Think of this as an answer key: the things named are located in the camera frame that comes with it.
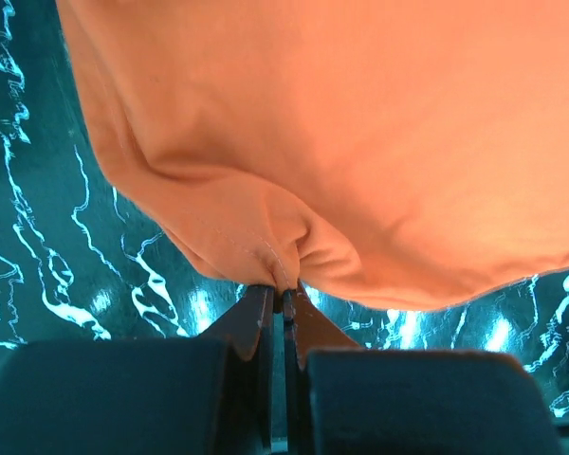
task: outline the fabric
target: fabric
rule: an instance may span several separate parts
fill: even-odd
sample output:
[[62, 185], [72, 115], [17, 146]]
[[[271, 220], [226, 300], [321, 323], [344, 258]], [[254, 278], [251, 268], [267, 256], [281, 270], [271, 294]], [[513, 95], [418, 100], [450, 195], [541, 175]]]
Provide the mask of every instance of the fabric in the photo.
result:
[[569, 267], [569, 2], [57, 3], [103, 173], [200, 273], [433, 310]]

